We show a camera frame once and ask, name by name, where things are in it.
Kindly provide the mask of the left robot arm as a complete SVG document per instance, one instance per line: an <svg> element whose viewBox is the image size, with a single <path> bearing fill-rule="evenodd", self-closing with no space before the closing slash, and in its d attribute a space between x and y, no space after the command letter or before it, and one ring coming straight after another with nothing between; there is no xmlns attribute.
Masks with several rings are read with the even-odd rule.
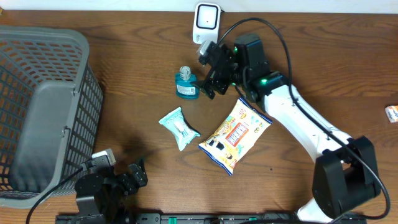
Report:
<svg viewBox="0 0 398 224"><path fill-rule="evenodd" d="M124 199L134 195L148 183L144 160L128 165L129 172L116 175L107 156L100 156L84 163L89 173L75 183L75 215L57 215L56 224L106 224L135 223L136 217L127 211Z"/></svg>

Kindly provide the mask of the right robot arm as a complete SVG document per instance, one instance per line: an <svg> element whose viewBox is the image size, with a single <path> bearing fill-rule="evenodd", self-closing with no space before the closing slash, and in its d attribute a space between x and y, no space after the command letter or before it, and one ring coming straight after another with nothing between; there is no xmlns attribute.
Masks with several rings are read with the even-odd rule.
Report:
<svg viewBox="0 0 398 224"><path fill-rule="evenodd" d="M209 98L229 86L239 93L232 113L199 145L227 173L277 120L315 164L313 197L297 211L299 220L329 223L381 193L371 141L340 131L300 96L290 77L271 70L258 35L238 37L232 49L206 40L198 55L210 71L195 82L197 88Z"/></svg>

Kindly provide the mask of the orange tissue pack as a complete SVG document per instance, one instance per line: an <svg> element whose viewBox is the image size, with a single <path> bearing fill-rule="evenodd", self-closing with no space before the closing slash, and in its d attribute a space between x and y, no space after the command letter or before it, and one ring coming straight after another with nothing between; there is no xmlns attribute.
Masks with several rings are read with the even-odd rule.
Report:
<svg viewBox="0 0 398 224"><path fill-rule="evenodd" d="M387 118L390 123L398 122L398 106L397 105L387 106L385 108L385 112L386 112Z"/></svg>

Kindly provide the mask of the yellow snack bag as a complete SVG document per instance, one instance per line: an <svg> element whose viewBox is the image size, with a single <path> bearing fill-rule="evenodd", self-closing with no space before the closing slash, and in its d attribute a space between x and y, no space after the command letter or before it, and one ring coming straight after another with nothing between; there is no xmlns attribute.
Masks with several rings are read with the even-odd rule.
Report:
<svg viewBox="0 0 398 224"><path fill-rule="evenodd" d="M271 119L239 98L227 118L198 148L232 175L239 160L271 124Z"/></svg>

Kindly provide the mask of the mint wet wipes pack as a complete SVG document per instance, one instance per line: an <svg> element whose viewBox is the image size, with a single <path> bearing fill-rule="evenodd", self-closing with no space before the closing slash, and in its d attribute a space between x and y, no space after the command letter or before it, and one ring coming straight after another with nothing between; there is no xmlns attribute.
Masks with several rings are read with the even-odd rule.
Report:
<svg viewBox="0 0 398 224"><path fill-rule="evenodd" d="M190 128L185 122L181 107L168 113L159 120L159 124L167 128L175 137L179 151L183 151L186 145L200 134L194 129Z"/></svg>

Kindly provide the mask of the blue mouthwash bottle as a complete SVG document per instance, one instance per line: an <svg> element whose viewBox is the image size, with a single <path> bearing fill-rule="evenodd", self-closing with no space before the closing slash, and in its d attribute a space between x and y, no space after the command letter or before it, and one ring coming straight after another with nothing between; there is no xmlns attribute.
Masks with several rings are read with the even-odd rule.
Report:
<svg viewBox="0 0 398 224"><path fill-rule="evenodd" d="M188 66L182 66L178 73L175 74L176 95L189 100L199 97L199 90L192 85L197 80Z"/></svg>

